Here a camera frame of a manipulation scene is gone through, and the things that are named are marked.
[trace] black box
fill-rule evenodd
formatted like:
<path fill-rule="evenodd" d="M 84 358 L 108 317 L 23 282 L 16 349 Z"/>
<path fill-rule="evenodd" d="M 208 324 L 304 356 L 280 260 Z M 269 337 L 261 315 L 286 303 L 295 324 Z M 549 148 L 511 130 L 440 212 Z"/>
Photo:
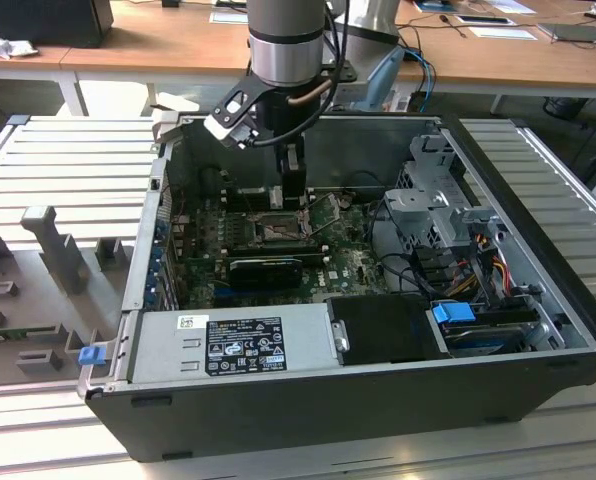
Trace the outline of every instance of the black box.
<path fill-rule="evenodd" d="M 109 0 L 0 0 L 0 37 L 33 45 L 99 47 L 113 21 Z"/>

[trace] warning label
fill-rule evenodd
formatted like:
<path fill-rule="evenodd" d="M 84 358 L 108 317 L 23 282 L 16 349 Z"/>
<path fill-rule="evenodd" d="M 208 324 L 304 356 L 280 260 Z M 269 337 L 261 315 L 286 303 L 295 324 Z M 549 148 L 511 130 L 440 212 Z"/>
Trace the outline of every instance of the warning label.
<path fill-rule="evenodd" d="M 287 370 L 280 317 L 207 322 L 206 343 L 208 375 Z"/>

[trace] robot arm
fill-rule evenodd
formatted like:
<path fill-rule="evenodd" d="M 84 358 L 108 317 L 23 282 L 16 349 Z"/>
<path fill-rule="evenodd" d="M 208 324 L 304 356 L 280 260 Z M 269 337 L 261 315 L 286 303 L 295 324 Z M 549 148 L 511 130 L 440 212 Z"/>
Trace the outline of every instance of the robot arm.
<path fill-rule="evenodd" d="M 323 0 L 251 0 L 247 10 L 251 74 L 214 108 L 205 126 L 226 146 L 280 145 L 315 123 L 333 99 L 345 66 L 347 26 L 334 64 L 323 67 L 326 12 L 336 31 Z M 321 105 L 319 94 L 328 89 Z M 261 128 L 272 132 L 272 139 L 257 139 Z"/>
<path fill-rule="evenodd" d="M 349 58 L 360 67 L 364 83 L 356 90 L 363 99 L 372 92 L 372 78 L 391 86 L 402 60 L 394 24 L 399 0 L 353 0 L 353 7 L 352 0 L 344 3 L 343 15 L 335 20 L 324 0 L 248 0 L 251 72 L 205 120 L 205 127 L 225 146 L 274 148 L 283 208 L 305 205 L 302 134 L 331 104 L 339 84 L 358 79 Z M 323 62 L 325 19 L 331 62 Z M 353 46 L 349 56 L 348 45 Z M 384 65 L 390 68 L 391 81 L 382 71 Z M 262 138 L 262 130 L 271 138 Z"/>

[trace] wooden table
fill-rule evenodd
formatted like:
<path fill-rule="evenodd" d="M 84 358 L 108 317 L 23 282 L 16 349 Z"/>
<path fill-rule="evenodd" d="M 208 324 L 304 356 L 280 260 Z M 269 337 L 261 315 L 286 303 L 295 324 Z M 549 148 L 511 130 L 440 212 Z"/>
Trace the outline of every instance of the wooden table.
<path fill-rule="evenodd" d="M 589 20 L 582 14 L 567 15 L 587 8 L 584 2 L 521 1 L 538 14 L 508 15 L 519 24 Z M 209 5 L 163 9 L 160 2 L 118 0 L 112 2 L 112 8 L 114 26 L 101 48 L 41 46 L 38 57 L 0 61 L 0 78 L 55 80 L 72 114 L 86 114 L 80 80 L 233 85 L 244 73 L 249 59 L 247 27 L 209 23 Z M 438 74 L 437 92 L 596 98 L 596 48 L 551 44 L 536 27 L 526 28 L 538 38 L 536 41 L 477 38 L 468 28 L 461 29 L 467 36 L 463 39 L 451 28 L 424 28 L 446 26 L 438 15 L 421 18 L 427 15 L 403 1 L 397 20 L 421 27 L 417 30 L 425 57 Z M 402 32 L 415 46 L 413 29 Z M 421 78 L 419 65 L 404 64 L 398 76 L 397 97 L 408 96 Z"/>
<path fill-rule="evenodd" d="M 588 7 L 586 2 L 521 0 L 521 3 L 537 14 L 504 15 L 494 11 L 498 16 L 511 18 L 518 25 L 540 22 L 573 24 L 591 20 L 582 13 L 569 14 L 584 11 Z M 451 28 L 424 28 L 446 27 L 438 15 L 417 20 L 426 16 L 412 5 L 403 4 L 397 22 L 410 23 L 420 34 L 425 57 L 437 70 L 436 91 L 596 98 L 596 46 L 587 50 L 591 45 L 552 43 L 547 34 L 534 26 L 523 27 L 523 30 L 537 40 L 478 38 L 469 28 L 460 29 L 467 36 L 462 38 Z M 456 19 L 452 19 L 452 24 L 461 25 Z M 417 46 L 412 28 L 403 29 L 402 33 L 409 45 Z M 405 93 L 417 87 L 420 66 L 404 65 L 399 81 Z"/>
<path fill-rule="evenodd" d="M 40 47 L 40 53 L 32 57 L 0 58 L 0 79 L 9 80 L 46 80 L 57 82 L 62 95 L 72 108 L 72 113 L 83 115 L 85 104 L 78 86 L 78 79 L 73 71 L 63 71 L 60 61 L 69 52 L 69 47 Z"/>

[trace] blue drive bracket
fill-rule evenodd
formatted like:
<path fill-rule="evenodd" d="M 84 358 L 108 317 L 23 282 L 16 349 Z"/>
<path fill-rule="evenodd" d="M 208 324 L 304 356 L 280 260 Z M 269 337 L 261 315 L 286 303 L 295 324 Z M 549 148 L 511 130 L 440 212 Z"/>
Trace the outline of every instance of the blue drive bracket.
<path fill-rule="evenodd" d="M 78 364 L 84 365 L 104 365 L 105 353 L 107 348 L 104 346 L 83 347 L 78 355 Z"/>
<path fill-rule="evenodd" d="M 471 305 L 468 303 L 441 303 L 432 310 L 437 323 L 473 322 L 476 320 Z"/>

